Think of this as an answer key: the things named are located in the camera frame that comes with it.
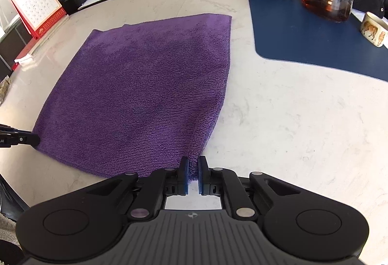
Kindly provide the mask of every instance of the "blue desk mat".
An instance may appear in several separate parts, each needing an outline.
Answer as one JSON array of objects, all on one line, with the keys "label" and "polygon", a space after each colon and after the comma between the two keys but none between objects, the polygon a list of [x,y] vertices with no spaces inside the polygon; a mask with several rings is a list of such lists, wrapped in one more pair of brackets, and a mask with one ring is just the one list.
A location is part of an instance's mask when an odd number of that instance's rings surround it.
[{"label": "blue desk mat", "polygon": [[388,81],[388,49],[367,41],[353,15],[334,23],[308,11],[301,0],[249,0],[249,4],[260,56]]}]

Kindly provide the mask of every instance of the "white table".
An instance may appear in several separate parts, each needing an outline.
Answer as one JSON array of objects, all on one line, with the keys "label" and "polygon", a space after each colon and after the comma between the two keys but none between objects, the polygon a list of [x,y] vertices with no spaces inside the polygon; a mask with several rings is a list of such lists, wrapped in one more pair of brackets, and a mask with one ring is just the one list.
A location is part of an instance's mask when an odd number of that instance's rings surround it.
[{"label": "white table", "polygon": [[[370,227],[361,259],[368,265],[387,264],[388,83],[261,58],[248,0],[109,0],[78,12],[43,46],[36,67],[12,75],[0,123],[33,128],[92,29],[207,12],[233,17],[225,103],[204,151],[209,166],[230,168],[243,177],[263,171],[353,206]],[[0,173],[29,205],[101,180],[23,145],[0,150]],[[217,206],[212,199],[201,204],[204,198],[193,192],[178,199],[169,199],[168,206]]]}]

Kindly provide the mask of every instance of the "ceramic cup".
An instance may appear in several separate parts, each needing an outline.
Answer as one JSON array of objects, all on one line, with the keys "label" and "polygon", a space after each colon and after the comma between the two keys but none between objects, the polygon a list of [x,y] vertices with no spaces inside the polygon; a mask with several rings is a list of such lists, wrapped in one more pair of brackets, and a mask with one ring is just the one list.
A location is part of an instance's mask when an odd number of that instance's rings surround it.
[{"label": "ceramic cup", "polygon": [[361,33],[374,46],[382,47],[388,35],[388,24],[371,12],[367,12],[362,20]]}]

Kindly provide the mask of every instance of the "plastic bag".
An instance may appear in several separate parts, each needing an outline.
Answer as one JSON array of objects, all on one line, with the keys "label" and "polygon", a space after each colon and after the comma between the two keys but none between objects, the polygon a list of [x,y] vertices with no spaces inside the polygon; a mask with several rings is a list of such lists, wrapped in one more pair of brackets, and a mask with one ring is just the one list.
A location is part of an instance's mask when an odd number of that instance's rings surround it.
[{"label": "plastic bag", "polygon": [[5,100],[10,84],[11,84],[11,79],[9,79],[8,76],[6,76],[4,80],[0,82],[0,105],[2,105]]}]

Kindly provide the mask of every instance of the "silver screw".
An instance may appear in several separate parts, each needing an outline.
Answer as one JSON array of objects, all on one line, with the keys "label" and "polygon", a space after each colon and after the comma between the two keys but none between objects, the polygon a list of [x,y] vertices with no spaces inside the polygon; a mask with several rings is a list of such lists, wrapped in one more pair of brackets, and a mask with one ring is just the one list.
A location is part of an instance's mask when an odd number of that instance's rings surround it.
[{"label": "silver screw", "polygon": [[145,218],[149,215],[149,211],[144,208],[136,208],[131,211],[131,216],[133,218]]},{"label": "silver screw", "polygon": [[252,208],[243,207],[237,209],[236,214],[240,217],[249,218],[255,214],[255,211]]}]

